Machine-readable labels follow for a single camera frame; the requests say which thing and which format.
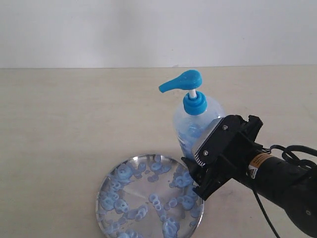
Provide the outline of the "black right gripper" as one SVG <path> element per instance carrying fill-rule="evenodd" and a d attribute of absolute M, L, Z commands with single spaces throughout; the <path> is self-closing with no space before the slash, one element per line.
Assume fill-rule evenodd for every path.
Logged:
<path fill-rule="evenodd" d="M 244 177 L 248 170 L 247 157 L 252 152 L 262 149 L 255 140 L 263 122 L 259 117 L 252 115 L 244 121 L 245 124 L 213 163 L 201 167 L 195 160 L 181 158 L 191 178 L 199 185 L 194 191 L 204 201 L 230 179 Z"/>

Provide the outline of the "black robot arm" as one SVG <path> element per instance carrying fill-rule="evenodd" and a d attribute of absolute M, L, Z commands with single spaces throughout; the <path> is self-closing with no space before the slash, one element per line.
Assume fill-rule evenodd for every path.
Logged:
<path fill-rule="evenodd" d="M 312 156 L 315 149 L 302 145 L 283 147 L 281 158 L 256 142 L 263 122 L 250 115 L 228 115 L 214 120 L 184 157 L 194 192 L 203 200 L 229 180 L 251 189 L 255 198 L 266 198 L 282 208 L 292 223 L 310 237 L 317 235 L 317 165 L 299 159 L 297 152 Z"/>

